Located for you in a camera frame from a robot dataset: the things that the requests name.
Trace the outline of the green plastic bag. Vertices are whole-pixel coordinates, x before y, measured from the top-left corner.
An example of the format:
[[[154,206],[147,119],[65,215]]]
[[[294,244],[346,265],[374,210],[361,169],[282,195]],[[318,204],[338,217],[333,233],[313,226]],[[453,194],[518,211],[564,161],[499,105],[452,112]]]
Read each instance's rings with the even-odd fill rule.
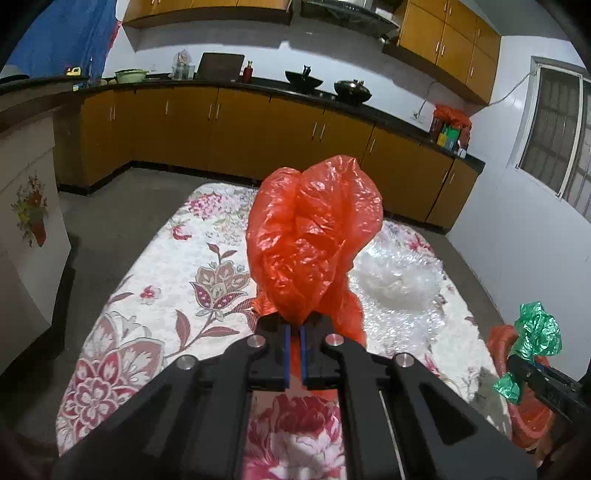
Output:
[[[518,338],[507,359],[517,356],[534,365],[537,356],[554,356],[562,351],[560,326],[540,301],[522,304],[514,327]],[[494,389],[510,403],[519,405],[524,385],[525,381],[508,369],[494,384]]]

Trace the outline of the clear bubble wrap sheet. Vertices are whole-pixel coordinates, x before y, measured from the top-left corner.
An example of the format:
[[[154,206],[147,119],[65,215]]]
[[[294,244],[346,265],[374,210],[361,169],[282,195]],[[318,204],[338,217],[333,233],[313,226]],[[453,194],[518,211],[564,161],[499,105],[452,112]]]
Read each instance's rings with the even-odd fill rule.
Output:
[[[412,251],[385,231],[356,256],[349,286],[363,307],[368,350],[420,358],[445,326],[442,262]]]

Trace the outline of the red plastic bag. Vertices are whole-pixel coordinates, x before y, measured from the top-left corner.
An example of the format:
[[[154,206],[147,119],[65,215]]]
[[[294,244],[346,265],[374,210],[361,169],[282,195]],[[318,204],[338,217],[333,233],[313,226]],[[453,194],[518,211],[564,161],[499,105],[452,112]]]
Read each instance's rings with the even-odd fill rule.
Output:
[[[325,314],[335,332],[365,344],[349,271],[382,226],[382,196],[355,158],[277,169],[259,187],[245,233],[253,309],[279,313],[295,327],[311,313]]]

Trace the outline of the red mesh trash basket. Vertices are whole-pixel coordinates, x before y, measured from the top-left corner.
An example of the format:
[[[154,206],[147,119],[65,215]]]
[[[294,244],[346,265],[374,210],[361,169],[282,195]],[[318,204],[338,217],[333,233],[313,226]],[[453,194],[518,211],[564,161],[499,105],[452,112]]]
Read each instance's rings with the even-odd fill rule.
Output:
[[[507,355],[517,339],[517,331],[511,325],[491,329],[487,347],[499,376],[507,372]],[[521,403],[509,404],[508,408],[512,422],[512,441],[526,450],[535,449],[551,427],[552,411],[535,398],[529,387],[524,388]]]

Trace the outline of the wooden kitchen cabinets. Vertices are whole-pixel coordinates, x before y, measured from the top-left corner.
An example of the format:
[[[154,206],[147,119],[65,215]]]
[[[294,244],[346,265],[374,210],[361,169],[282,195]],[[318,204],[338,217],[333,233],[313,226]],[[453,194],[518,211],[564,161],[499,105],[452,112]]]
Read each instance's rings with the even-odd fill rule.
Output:
[[[367,67],[370,53],[381,51],[429,75],[466,101],[489,103],[497,73],[500,35],[460,1],[389,1],[385,18],[401,26],[392,40],[375,39],[315,19],[327,34],[290,39],[287,66],[294,53],[341,59]],[[293,27],[301,1],[132,1],[123,25],[137,30],[197,21],[243,21]]]
[[[57,180],[76,191],[131,163],[256,183],[281,167],[347,155],[388,214],[441,231],[454,226],[484,169],[369,107],[249,89],[98,89],[59,109],[54,131]]]

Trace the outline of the upper wooden kitchen cabinets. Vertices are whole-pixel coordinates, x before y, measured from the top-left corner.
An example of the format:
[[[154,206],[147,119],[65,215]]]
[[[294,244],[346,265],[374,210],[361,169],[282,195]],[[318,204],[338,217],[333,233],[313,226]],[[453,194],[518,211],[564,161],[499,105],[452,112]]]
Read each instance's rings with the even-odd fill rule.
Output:
[[[381,51],[429,75],[466,101],[489,103],[497,73],[500,35],[460,1],[389,1],[385,18],[401,26],[392,40],[375,39],[315,19],[327,34],[290,39],[287,66],[294,53],[341,59],[367,67],[370,53]],[[301,1],[132,1],[123,25],[137,30],[197,21],[243,21],[293,27]]]

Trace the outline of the floral tablecloth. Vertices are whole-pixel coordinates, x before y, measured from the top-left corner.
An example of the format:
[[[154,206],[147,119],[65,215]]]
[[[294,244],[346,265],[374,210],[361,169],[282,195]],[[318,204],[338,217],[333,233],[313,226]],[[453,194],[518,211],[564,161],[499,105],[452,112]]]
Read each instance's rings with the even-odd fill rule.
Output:
[[[65,453],[182,354],[207,359],[252,333],[256,283],[245,230],[256,193],[209,183],[195,189],[115,288],[86,337],[64,392],[56,440]],[[381,231],[437,258],[415,229]],[[443,268],[446,324],[418,358],[500,432],[512,429],[494,391],[497,372],[472,314]],[[341,412],[332,392],[294,381],[253,399],[243,472],[249,479],[342,479]]]

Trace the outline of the white cabinet with flower decal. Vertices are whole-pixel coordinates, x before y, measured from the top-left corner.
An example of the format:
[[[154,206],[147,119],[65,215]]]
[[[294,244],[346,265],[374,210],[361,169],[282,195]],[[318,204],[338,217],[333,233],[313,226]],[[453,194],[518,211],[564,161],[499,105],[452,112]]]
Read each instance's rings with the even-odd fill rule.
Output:
[[[71,245],[54,170],[53,116],[1,134],[1,369],[52,325]]]

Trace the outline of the barred window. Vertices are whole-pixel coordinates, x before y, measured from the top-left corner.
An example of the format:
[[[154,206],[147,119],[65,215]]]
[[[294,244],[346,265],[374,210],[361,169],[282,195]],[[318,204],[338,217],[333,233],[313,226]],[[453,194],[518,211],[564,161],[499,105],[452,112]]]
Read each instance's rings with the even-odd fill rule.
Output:
[[[536,95],[517,167],[590,218],[590,77],[562,66],[536,67]]]

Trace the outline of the black wok with lid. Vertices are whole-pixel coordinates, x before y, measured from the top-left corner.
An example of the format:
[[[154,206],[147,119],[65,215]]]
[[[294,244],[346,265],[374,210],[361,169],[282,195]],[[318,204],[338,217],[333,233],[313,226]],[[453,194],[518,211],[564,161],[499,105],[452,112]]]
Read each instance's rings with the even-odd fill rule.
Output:
[[[372,93],[361,80],[339,80],[334,83],[339,100],[352,105],[363,104],[372,98]]]

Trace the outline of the red bottle on counter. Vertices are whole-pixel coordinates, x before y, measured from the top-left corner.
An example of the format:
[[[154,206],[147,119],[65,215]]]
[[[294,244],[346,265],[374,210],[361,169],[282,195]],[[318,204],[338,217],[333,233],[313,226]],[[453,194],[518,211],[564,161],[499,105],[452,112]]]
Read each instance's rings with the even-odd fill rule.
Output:
[[[252,60],[247,61],[245,69],[242,71],[242,82],[249,83],[252,80]]]

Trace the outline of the dark cutting board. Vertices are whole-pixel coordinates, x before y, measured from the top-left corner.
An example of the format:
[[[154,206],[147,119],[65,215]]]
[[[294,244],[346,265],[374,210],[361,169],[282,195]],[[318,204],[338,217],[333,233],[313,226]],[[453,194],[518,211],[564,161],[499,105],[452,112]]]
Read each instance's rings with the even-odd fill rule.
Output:
[[[245,55],[235,53],[204,52],[201,55],[196,80],[235,82],[239,79]]]

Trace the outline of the black wok left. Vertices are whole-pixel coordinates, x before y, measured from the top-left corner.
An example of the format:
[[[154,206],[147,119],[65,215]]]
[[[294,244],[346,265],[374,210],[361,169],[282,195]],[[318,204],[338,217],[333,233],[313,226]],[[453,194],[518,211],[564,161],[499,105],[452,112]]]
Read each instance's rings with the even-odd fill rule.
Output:
[[[284,76],[295,90],[301,92],[314,91],[324,83],[322,79],[315,78],[311,75],[311,66],[308,65],[304,65],[301,72],[286,71],[284,72]]]

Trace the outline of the yellow detergent bottle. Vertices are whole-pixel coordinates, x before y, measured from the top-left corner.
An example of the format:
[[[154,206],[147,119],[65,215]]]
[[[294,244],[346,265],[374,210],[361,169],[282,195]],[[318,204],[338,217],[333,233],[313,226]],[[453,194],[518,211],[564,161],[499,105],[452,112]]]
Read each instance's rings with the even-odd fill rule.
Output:
[[[80,67],[68,67],[65,72],[66,76],[78,77],[81,75]]]

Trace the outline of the blue hanging cloth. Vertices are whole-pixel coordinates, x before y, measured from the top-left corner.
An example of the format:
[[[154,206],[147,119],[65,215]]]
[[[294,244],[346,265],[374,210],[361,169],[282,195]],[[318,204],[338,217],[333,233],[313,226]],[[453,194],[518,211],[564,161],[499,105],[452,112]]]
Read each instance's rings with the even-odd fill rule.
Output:
[[[58,77],[78,67],[99,78],[120,22],[115,0],[54,1],[33,22],[7,64],[31,78]]]

